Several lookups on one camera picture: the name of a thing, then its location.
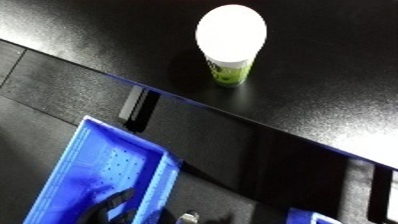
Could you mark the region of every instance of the black bracket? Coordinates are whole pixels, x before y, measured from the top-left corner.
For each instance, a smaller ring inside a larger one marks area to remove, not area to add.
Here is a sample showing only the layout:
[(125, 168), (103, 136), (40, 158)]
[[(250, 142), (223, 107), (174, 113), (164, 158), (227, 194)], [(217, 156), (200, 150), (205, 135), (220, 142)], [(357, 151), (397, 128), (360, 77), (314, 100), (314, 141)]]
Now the black bracket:
[(148, 125), (159, 98), (160, 94), (157, 92), (134, 86), (119, 118), (128, 130), (141, 133)]

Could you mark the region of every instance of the black object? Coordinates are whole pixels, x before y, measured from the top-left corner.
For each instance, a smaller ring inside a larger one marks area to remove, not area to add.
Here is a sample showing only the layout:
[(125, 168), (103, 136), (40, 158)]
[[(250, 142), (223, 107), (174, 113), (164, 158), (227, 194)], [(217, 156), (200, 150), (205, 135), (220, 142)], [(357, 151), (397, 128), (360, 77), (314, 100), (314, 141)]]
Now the black object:
[(387, 221), (393, 171), (387, 167), (375, 166), (370, 194), (368, 219), (375, 223)]
[(127, 224), (131, 223), (134, 219), (135, 210), (129, 210), (122, 214), (117, 215), (112, 220), (108, 220), (108, 211), (123, 204), (131, 197), (133, 197), (134, 190), (129, 188), (127, 190), (115, 193), (107, 199), (98, 203), (87, 211), (85, 211), (77, 224)]
[(142, 89), (137, 94), (134, 109), (125, 123), (125, 127), (132, 132), (143, 132), (159, 100), (160, 94), (148, 89)]

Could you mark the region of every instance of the black panel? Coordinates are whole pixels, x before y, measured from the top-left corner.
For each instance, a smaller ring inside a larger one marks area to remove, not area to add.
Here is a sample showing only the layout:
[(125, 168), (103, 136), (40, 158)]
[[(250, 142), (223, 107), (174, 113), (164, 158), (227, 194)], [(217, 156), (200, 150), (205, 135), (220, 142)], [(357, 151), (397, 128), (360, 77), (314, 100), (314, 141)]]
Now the black panel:
[(21, 47), (0, 41), (0, 86), (21, 57), (23, 51), (24, 49)]
[(0, 97), (0, 223), (22, 223), (75, 128)]
[(116, 123), (130, 88), (101, 73), (28, 51), (0, 94), (73, 124), (87, 114)]

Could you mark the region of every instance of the black surface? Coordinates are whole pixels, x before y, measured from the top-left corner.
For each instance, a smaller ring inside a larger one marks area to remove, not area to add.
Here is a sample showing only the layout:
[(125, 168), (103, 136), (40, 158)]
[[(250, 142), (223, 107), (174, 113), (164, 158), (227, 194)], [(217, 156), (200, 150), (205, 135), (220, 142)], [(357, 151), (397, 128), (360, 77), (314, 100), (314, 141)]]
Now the black surface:
[(75, 129), (0, 97), (0, 223), (22, 223)]
[(73, 124), (87, 114), (117, 123), (130, 89), (101, 73), (27, 51), (0, 94)]
[[(23, 73), (14, 71), (15, 73), (9, 76), (9, 81), (19, 80), (18, 83), (24, 84), (16, 85), (12, 92), (24, 94), (9, 95), (9, 97), (15, 97), (16, 100), (21, 100), (30, 107), (74, 124), (78, 124), (80, 121), (76, 113), (64, 113), (64, 110), (54, 109), (54, 102), (57, 102), (56, 105), (69, 105), (68, 102), (84, 102), (87, 96), (95, 95), (96, 92), (100, 96), (107, 96), (112, 92), (127, 88), (127, 84), (110, 82), (109, 77), (100, 74), (95, 74), (96, 81), (91, 83), (90, 88), (83, 88), (80, 85), (78, 87), (63, 85), (61, 88), (60, 80), (64, 80), (65, 76), (69, 76), (70, 73), (74, 77), (71, 80), (77, 82), (79, 80), (86, 81), (85, 75), (90, 71), (40, 54), (32, 54), (30, 58), (30, 64), (37, 62), (40, 66), (30, 65), (34, 69), (26, 68)], [(103, 88), (103, 85), (99, 85), (100, 83), (106, 83), (107, 88)], [(45, 91), (46, 88), (43, 87), (49, 88), (48, 92), (52, 94), (48, 94)], [(30, 101), (25, 99), (42, 94), (51, 96), (50, 100)], [(99, 101), (112, 106), (112, 103), (106, 99)], [(7, 108), (5, 105), (1, 106), (3, 110)], [(78, 111), (79, 114), (98, 114), (94, 103), (72, 103), (69, 106), (71, 110)], [(39, 111), (33, 111), (37, 115), (46, 116)], [(12, 110), (10, 113), (17, 117), (27, 116), (17, 110)], [(104, 121), (114, 123), (117, 113), (111, 109), (101, 111), (100, 115)], [(35, 120), (35, 117), (24, 119)], [(373, 166), (369, 163), (348, 161), (348, 166), (346, 166), (347, 161), (343, 156), (321, 150), (319, 146), (272, 131), (261, 125), (225, 116), (223, 113), (197, 108), (167, 97), (160, 98), (149, 126), (141, 136), (167, 147), (197, 167), (190, 166), (187, 169), (185, 166), (184, 171), (260, 200), (268, 206), (272, 205), (274, 209), (278, 207), (283, 211), (287, 207), (297, 206), (330, 216), (338, 214), (339, 219), (345, 223), (368, 223), (365, 216), (373, 170)], [(52, 159), (54, 161), (51, 160), (48, 164), (55, 164), (58, 158)], [(190, 177), (188, 179), (193, 185), (196, 184), (192, 180), (197, 178)], [(205, 186), (208, 188), (206, 191), (211, 191), (211, 187), (214, 187), (208, 183)], [(8, 190), (5, 189), (0, 188), (6, 194)], [(221, 192), (224, 192), (220, 194), (226, 194), (224, 196), (227, 198), (236, 196), (236, 194), (225, 190)], [(15, 203), (12, 198), (8, 199), (6, 203)], [(251, 201), (248, 208), (252, 209), (253, 203)], [(233, 207), (230, 205), (226, 206), (226, 209), (231, 208)], [(261, 217), (266, 218), (264, 215), (268, 213), (265, 213), (262, 208), (264, 206), (256, 205), (254, 216), (257, 218), (254, 220), (261, 220)], [(177, 216), (181, 211), (172, 210), (171, 212)], [(221, 219), (222, 221), (220, 214), (214, 215), (208, 219)]]
[[(199, 19), (227, 3), (268, 24), (233, 90), (211, 81), (194, 42)], [(394, 0), (5, 0), (0, 14), (2, 39), (398, 167), (357, 144), (397, 137)]]
[(0, 87), (23, 52), (21, 47), (0, 41)]
[(177, 179), (159, 223), (171, 224), (195, 210), (203, 224), (284, 224), (287, 210), (275, 210), (186, 173)]

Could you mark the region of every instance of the dark floor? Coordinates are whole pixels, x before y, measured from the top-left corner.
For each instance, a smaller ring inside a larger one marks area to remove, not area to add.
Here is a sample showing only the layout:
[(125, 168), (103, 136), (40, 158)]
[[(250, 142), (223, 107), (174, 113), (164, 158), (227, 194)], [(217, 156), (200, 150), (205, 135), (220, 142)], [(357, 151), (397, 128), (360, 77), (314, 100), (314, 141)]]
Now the dark floor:
[[(0, 42), (0, 223), (21, 223), (84, 115), (123, 128), (117, 115), (130, 89), (104, 74)], [(366, 212), (373, 165), (368, 162), (164, 96), (139, 135), (195, 167), (187, 172), (261, 206), (371, 223)], [(207, 186), (201, 194), (223, 189), (184, 175), (188, 181), (173, 194), (195, 194), (187, 183)], [(231, 211), (253, 203), (244, 200), (241, 207), (226, 203)], [(168, 206), (184, 209), (173, 195)], [(242, 210), (236, 214), (248, 217), (232, 221), (230, 214), (220, 214), (208, 223), (242, 224), (239, 220), (251, 218)]]

